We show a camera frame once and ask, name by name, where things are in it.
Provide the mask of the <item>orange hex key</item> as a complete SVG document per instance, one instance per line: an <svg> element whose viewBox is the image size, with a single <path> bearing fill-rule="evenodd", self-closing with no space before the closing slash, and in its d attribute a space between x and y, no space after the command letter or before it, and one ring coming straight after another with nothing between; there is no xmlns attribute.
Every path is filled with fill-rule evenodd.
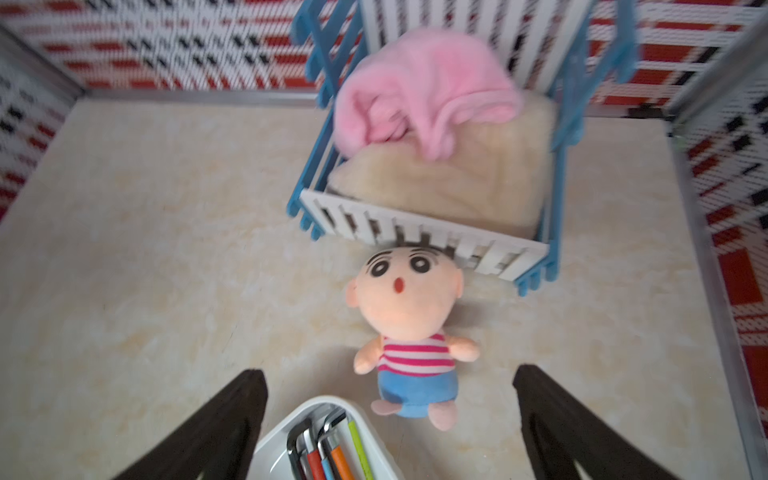
<svg viewBox="0 0 768 480"><path fill-rule="evenodd" d="M327 441L336 479L355 480L356 476L342 447L341 427L345 420L346 411L335 408L326 416L319 437L324 437Z"/></svg>

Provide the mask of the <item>light blue hex key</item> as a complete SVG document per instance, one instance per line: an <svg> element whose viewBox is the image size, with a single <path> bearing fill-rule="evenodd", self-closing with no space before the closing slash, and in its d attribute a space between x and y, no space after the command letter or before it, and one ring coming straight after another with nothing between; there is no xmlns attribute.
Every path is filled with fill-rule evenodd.
<svg viewBox="0 0 768 480"><path fill-rule="evenodd" d="M319 452L324 476L326 480L335 480L335 470L332 464L332 460L329 457L328 444L324 437L319 437L317 440L317 450Z"/></svg>

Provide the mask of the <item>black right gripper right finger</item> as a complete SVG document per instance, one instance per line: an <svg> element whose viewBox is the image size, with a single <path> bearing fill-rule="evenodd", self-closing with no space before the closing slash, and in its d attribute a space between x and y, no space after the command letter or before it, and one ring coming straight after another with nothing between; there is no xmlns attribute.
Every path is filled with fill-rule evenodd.
<svg viewBox="0 0 768 480"><path fill-rule="evenodd" d="M536 365L518 367L521 431L537 479L673 479Z"/></svg>

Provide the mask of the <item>red hex key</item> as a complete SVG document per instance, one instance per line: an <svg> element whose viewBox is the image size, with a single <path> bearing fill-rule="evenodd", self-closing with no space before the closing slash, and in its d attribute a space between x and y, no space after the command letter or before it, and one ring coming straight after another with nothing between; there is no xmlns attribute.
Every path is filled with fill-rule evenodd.
<svg viewBox="0 0 768 480"><path fill-rule="evenodd" d="M302 441L305 449L305 456L310 469L310 475L313 480L325 480L326 475L320 453L317 450L317 443L313 436L311 427L302 432Z"/></svg>

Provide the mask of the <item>long black hex key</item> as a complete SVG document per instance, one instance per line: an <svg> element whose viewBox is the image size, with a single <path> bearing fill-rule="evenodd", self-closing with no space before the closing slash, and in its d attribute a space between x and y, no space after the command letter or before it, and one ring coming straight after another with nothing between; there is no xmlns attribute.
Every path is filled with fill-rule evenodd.
<svg viewBox="0 0 768 480"><path fill-rule="evenodd" d="M306 472L301 463L301 455L297 446L298 439L310 429L312 422L309 418L295 424L287 434L286 450L294 480L307 480Z"/></svg>

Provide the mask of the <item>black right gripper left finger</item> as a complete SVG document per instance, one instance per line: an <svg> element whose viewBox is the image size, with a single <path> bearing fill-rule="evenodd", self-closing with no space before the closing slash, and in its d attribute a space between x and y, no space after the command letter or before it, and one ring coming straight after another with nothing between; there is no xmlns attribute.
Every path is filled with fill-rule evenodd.
<svg viewBox="0 0 768 480"><path fill-rule="evenodd" d="M116 478L245 479L267 400L264 373L257 369L241 372Z"/></svg>

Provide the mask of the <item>green hex key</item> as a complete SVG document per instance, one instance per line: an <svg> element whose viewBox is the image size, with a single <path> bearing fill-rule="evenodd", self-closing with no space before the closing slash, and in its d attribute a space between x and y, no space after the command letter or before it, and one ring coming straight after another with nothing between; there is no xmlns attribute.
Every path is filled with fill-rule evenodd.
<svg viewBox="0 0 768 480"><path fill-rule="evenodd" d="M375 477L373 475L373 471L371 469L357 423L352 418L348 418L347 423L348 423L348 430L352 438L352 442L353 442L355 452L357 454L364 478L366 480L374 480Z"/></svg>

